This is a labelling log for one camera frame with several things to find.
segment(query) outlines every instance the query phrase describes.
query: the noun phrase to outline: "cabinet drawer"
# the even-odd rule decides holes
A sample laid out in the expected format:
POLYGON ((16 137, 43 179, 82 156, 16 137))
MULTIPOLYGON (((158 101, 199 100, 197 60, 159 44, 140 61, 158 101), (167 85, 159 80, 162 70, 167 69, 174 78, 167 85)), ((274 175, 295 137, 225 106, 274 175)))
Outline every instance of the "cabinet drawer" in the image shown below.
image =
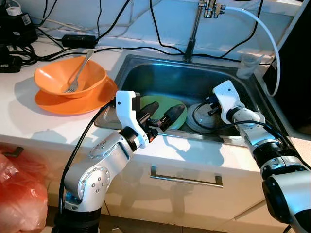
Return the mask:
POLYGON ((286 227, 286 224, 271 217, 265 204, 242 217, 226 222, 216 230, 231 233, 282 233, 286 227))
POLYGON ((223 167, 198 171, 135 159, 114 178, 106 195, 113 216, 209 230, 261 199, 257 172, 223 167), (222 186, 215 177, 221 177, 222 186))

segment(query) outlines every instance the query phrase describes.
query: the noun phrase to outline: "metal handle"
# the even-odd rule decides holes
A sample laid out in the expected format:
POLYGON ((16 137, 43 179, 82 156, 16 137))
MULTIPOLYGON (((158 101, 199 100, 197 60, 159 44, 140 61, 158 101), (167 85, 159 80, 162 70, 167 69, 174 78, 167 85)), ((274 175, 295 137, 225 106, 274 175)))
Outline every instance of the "metal handle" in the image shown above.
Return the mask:
POLYGON ((87 62, 89 61, 89 59, 91 58, 91 56, 93 55, 94 51, 93 50, 89 50, 86 54, 86 57, 82 63, 82 66, 80 67, 77 75, 76 75, 76 78, 79 77, 79 74, 81 73, 82 69, 84 68, 84 66, 87 64, 87 62))
POLYGON ((178 177, 172 177, 172 176, 163 176, 163 175, 158 175, 156 173, 156 167, 155 166, 151 166, 150 178, 166 180, 166 181, 175 181, 175 182, 181 182, 181 183, 189 183, 189 184, 208 185, 208 186, 213 186, 213 187, 217 187, 217 188, 223 188, 224 187, 223 186, 223 179, 221 176, 215 176, 215 183, 206 182, 206 181, 197 181, 197 180, 191 180, 191 179, 184 179, 184 178, 178 178, 178 177))

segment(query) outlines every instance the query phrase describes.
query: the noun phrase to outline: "green plate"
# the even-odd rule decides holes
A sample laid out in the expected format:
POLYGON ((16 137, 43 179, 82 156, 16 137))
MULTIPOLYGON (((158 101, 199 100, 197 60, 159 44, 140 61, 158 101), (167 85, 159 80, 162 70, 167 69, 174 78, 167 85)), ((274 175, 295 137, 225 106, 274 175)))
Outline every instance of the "green plate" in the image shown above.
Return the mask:
MULTIPOLYGON (((141 105, 140 107, 143 108, 147 104, 152 103, 154 101, 159 103, 159 108, 152 115, 152 117, 151 117, 152 119, 161 119, 163 117, 163 114, 170 107, 173 107, 177 104, 183 104, 183 102, 180 102, 179 100, 168 98, 166 96, 143 96, 140 98, 140 105, 141 105)), ((187 118, 187 108, 185 106, 183 113, 174 122, 174 124, 169 127, 169 129, 172 129, 172 130, 179 129, 185 123, 186 118, 187 118)))

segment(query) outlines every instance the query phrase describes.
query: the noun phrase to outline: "sink basin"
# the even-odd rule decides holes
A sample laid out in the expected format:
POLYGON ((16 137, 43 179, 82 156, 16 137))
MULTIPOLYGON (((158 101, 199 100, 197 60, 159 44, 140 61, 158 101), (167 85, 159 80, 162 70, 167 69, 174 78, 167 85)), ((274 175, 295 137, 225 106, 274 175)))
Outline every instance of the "sink basin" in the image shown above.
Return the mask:
MULTIPOLYGON (((278 126, 279 120, 255 76, 247 80, 238 79, 237 68, 211 66, 196 63, 184 63, 161 60, 137 55, 128 55, 115 79, 119 90, 132 90, 145 95, 164 95, 183 102, 187 107, 201 103, 212 94, 217 85, 226 80, 232 81, 241 102, 253 111, 261 112, 266 119, 278 126)), ((95 125, 105 128, 120 129, 115 116, 115 109, 109 108, 102 113, 95 125)), ((167 130, 162 135, 184 138, 213 140, 235 145, 244 145, 235 128, 222 130, 216 134, 198 133, 186 123, 179 130, 167 130)))

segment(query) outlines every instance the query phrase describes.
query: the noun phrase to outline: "metal pipe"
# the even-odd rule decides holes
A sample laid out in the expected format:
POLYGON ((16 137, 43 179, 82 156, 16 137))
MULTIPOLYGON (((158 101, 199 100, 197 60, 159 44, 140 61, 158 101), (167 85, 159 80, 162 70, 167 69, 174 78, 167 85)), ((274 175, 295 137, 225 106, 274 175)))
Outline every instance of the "metal pipe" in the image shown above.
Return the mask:
POLYGON ((189 39, 189 42, 188 42, 188 45, 186 48, 186 52, 183 56, 184 62, 191 62, 192 61, 192 54, 193 54, 193 49, 194 49, 194 45, 195 45, 195 37, 196 37, 196 33, 198 31, 201 13, 202 13, 202 7, 199 6, 198 10, 196 12, 196 17, 195 17, 194 26, 192 29, 192 34, 191 34, 191 37, 189 39))
POLYGON ((202 13, 202 7, 199 7, 199 9, 196 12, 196 17, 195 17, 195 22, 194 22, 192 34, 191 34, 191 39, 195 39, 196 32, 198 31, 201 13, 202 13))

